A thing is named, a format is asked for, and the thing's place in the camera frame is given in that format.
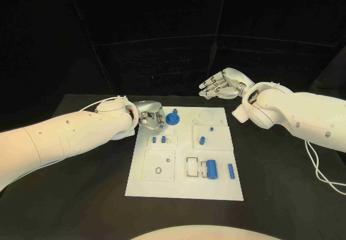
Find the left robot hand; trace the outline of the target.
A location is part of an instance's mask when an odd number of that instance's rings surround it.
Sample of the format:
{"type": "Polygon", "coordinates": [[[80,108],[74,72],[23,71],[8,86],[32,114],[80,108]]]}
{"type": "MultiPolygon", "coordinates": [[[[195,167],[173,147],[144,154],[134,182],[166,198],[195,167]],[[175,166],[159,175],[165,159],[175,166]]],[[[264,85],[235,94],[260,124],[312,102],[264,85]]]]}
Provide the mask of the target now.
{"type": "Polygon", "coordinates": [[[162,132],[166,127],[166,114],[159,101],[134,102],[139,111],[139,124],[152,131],[162,132]]]}

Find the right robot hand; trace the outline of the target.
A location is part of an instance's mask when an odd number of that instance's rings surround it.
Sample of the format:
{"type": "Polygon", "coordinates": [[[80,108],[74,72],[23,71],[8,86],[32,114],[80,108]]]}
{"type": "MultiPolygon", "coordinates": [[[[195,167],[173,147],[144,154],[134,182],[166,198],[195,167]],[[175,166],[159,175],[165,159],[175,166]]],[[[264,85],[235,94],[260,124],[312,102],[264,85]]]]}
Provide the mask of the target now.
{"type": "Polygon", "coordinates": [[[208,100],[221,98],[231,100],[244,97],[251,87],[256,85],[248,76],[237,69],[228,67],[212,75],[199,85],[199,96],[208,100]]]}

